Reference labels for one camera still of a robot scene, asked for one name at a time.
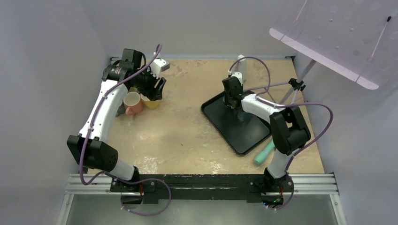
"mug handle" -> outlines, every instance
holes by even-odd
[[[134,111],[131,110],[131,107],[127,107],[126,109],[126,115],[131,116],[131,115],[135,115],[136,113]]]

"yellow mug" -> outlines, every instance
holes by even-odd
[[[159,106],[159,104],[161,103],[160,100],[151,101],[147,97],[143,96],[142,94],[141,94],[141,99],[142,99],[142,102],[144,102],[144,105],[146,105],[149,109],[156,109]]]
[[[135,88],[135,87],[131,87],[131,88],[129,89],[129,92],[138,92],[138,89]]]

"tray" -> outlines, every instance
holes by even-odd
[[[224,105],[224,92],[203,103],[202,113],[238,155],[245,155],[269,136],[271,127],[263,119]]]

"tabletop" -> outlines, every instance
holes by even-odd
[[[164,72],[167,79],[163,99],[156,109],[116,117],[110,132],[109,145],[119,157],[139,168],[140,173],[234,174],[263,173],[272,154],[261,165],[253,158],[271,140],[266,139],[244,156],[239,156],[202,114],[200,107],[223,91],[222,79],[233,60],[171,60]],[[265,60],[271,82],[296,77],[291,60]],[[248,78],[244,88],[266,85],[268,77],[259,62],[247,62]],[[279,101],[289,85],[273,87],[272,96]],[[303,102],[301,93],[296,103]],[[310,128],[305,107],[300,108]],[[324,173],[316,144],[295,157],[290,173]]]

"teal object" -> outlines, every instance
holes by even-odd
[[[265,148],[259,152],[256,157],[254,157],[254,163],[256,165],[261,165],[264,163],[264,161],[267,159],[268,155],[270,154],[270,152],[275,148],[275,144],[274,141],[271,140],[266,146]]]

